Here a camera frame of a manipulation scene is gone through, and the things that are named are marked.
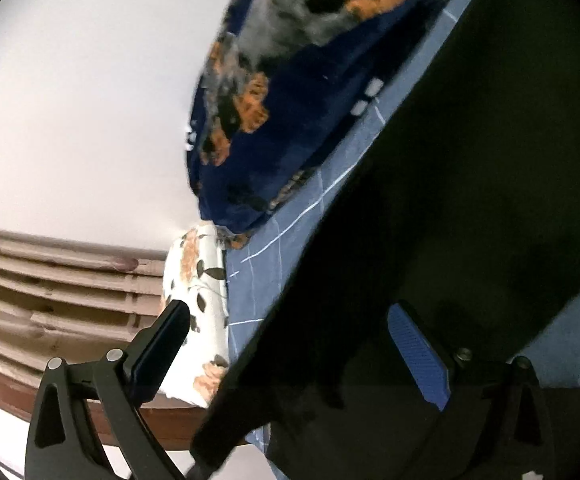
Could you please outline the beige patterned curtain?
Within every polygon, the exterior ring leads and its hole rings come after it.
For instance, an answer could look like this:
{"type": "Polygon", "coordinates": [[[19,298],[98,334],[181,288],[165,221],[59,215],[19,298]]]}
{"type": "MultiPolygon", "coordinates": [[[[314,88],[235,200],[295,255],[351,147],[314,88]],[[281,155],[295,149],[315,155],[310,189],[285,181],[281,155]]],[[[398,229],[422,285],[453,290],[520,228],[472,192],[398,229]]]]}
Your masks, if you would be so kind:
{"type": "Polygon", "coordinates": [[[47,362],[124,349],[162,307],[164,252],[0,233],[0,373],[32,388],[47,362]]]}

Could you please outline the white floral pillow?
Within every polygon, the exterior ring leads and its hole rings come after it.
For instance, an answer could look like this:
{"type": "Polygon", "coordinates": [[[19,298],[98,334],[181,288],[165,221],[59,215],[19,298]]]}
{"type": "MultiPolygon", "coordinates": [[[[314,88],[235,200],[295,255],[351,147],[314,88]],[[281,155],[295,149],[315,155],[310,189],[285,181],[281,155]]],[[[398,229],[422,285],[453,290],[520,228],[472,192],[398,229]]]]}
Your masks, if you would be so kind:
{"type": "Polygon", "coordinates": [[[171,399],[207,408],[230,364],[227,272],[213,223],[196,224],[168,251],[162,304],[171,300],[188,306],[189,332],[160,390],[171,399]]]}

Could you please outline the navy dog print blanket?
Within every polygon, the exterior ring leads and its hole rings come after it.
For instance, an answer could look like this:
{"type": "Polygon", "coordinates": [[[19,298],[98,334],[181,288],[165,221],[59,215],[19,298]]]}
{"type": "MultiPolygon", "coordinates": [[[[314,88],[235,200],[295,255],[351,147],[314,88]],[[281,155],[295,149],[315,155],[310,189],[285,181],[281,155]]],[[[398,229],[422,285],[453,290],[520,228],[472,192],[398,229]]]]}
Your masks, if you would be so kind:
{"type": "Polygon", "coordinates": [[[231,0],[193,98],[191,190],[240,248],[311,177],[448,0],[231,0]]]}

